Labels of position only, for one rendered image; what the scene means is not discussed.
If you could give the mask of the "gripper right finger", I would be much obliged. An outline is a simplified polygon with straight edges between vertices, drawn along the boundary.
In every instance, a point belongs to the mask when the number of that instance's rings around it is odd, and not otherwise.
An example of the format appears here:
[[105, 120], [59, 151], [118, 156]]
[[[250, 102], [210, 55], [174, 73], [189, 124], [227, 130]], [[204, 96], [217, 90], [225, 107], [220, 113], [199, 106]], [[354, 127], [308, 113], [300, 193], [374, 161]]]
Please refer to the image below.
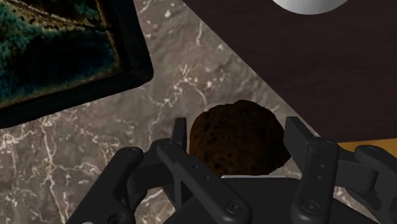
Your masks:
[[373, 145], [347, 151], [314, 136], [295, 116], [286, 119], [283, 141], [302, 173], [291, 203], [293, 224], [329, 224], [336, 186], [380, 224], [397, 224], [397, 158], [388, 151]]

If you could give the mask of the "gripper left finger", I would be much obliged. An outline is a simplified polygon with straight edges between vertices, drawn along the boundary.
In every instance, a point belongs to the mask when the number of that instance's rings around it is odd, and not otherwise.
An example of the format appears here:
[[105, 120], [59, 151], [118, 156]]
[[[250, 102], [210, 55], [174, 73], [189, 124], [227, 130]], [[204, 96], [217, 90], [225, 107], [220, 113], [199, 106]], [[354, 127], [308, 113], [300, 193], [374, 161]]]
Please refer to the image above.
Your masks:
[[173, 185], [174, 206], [197, 199], [216, 224], [252, 224], [251, 206], [208, 166], [186, 152], [186, 119], [174, 121], [172, 136], [147, 152], [119, 149], [67, 224], [136, 224], [137, 205], [150, 188]]

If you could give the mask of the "dark brown rough lump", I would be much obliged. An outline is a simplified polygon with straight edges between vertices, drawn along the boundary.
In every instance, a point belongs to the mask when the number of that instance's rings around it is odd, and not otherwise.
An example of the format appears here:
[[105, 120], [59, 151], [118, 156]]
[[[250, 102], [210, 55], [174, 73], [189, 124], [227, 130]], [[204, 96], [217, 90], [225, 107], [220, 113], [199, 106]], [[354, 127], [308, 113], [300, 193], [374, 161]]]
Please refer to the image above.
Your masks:
[[271, 110], [239, 100], [195, 119], [189, 153], [219, 176], [267, 175], [291, 158], [283, 137], [284, 129]]

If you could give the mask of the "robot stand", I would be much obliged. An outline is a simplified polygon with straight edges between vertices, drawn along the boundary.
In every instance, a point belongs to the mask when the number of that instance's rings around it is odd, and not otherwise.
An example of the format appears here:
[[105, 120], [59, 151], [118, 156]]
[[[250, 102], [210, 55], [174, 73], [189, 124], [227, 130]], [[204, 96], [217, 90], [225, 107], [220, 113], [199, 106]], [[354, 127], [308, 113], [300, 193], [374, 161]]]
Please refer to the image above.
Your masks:
[[183, 0], [319, 135], [397, 138], [397, 0], [299, 15], [274, 0]]

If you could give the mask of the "dark framed green picture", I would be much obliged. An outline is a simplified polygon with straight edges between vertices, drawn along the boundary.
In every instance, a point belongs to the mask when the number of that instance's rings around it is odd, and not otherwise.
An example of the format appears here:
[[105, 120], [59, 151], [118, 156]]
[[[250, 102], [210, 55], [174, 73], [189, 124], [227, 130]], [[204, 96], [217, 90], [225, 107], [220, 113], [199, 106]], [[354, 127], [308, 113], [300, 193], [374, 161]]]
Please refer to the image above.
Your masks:
[[133, 0], [0, 0], [0, 129], [152, 78]]

